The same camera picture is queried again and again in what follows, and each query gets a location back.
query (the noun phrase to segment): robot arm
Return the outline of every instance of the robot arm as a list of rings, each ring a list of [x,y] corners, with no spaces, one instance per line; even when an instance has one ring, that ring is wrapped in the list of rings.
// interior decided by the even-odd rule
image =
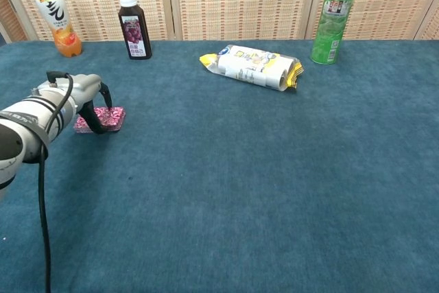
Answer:
[[[62,73],[50,71],[48,81],[32,89],[32,94],[0,111],[0,199],[12,182],[21,163],[35,163],[43,142],[47,147],[79,113],[93,132],[104,133],[93,110],[93,98],[99,92],[107,107],[112,106],[108,87],[98,75],[72,75],[73,89],[49,132],[49,118],[66,95],[69,80],[55,79]]]

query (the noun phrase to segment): bottle label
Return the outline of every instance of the bottle label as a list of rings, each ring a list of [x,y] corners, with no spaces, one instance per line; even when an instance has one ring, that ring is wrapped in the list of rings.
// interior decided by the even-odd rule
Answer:
[[[69,13],[64,0],[36,0],[35,2],[52,30],[64,30],[69,25]]]
[[[41,15],[49,25],[58,48],[70,47],[80,43],[71,26],[64,0],[35,0],[35,2]]]
[[[122,16],[123,34],[128,42],[131,56],[146,56],[145,44],[143,43],[139,17]]]
[[[347,0],[326,0],[323,4],[323,12],[326,15],[345,17],[351,4]]]

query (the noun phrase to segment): snack package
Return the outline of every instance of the snack package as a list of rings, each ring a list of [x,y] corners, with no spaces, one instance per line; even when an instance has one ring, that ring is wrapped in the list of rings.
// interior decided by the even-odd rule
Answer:
[[[344,28],[354,0],[324,0],[311,59],[322,65],[337,60]]]
[[[236,45],[203,55],[200,61],[210,72],[277,91],[295,89],[304,71],[297,58]]]

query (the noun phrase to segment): dark juice bottle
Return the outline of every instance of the dark juice bottle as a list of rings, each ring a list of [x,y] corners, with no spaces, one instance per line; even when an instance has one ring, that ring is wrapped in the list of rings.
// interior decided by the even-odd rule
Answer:
[[[120,0],[120,3],[119,20],[129,57],[132,60],[150,58],[150,37],[143,10],[137,5],[137,0]]]

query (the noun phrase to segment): yellow packaging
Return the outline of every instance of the yellow packaging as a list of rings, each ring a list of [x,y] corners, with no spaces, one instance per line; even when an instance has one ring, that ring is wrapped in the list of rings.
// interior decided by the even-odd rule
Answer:
[[[203,55],[200,61],[212,73],[277,91],[295,89],[297,77],[304,71],[297,58],[236,45]]]

